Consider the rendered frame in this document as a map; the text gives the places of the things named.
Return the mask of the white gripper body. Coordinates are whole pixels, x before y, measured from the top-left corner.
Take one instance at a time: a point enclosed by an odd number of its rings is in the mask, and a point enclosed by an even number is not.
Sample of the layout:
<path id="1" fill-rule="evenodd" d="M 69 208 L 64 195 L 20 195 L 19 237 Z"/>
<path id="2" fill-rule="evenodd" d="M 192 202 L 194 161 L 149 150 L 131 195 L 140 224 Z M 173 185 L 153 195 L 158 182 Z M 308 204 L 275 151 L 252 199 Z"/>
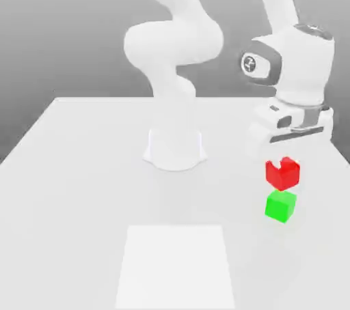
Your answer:
<path id="1" fill-rule="evenodd" d="M 247 128 L 247 155 L 285 156 L 329 143 L 334 129 L 331 107 L 258 107 Z"/>

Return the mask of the small red cube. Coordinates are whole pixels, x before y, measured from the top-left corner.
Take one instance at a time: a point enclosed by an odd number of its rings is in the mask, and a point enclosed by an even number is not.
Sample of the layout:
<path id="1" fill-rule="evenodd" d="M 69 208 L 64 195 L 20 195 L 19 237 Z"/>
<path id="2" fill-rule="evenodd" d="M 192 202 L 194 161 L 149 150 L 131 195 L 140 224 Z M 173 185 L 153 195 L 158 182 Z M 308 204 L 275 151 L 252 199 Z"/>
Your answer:
<path id="1" fill-rule="evenodd" d="M 299 184 L 300 165 L 288 156 L 281 159 L 279 168 L 269 160 L 265 163 L 265 177 L 274 188 L 285 191 Z"/>

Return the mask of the small green cube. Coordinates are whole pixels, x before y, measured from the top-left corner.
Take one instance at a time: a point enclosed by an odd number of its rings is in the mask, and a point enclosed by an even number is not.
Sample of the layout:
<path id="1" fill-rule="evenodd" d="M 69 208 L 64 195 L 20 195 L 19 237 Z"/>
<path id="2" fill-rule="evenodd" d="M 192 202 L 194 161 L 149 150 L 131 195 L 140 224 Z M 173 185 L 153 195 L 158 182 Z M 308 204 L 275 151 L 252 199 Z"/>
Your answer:
<path id="1" fill-rule="evenodd" d="M 274 190 L 267 198 L 265 215 L 286 223 L 294 213 L 297 196 L 288 191 Z"/>

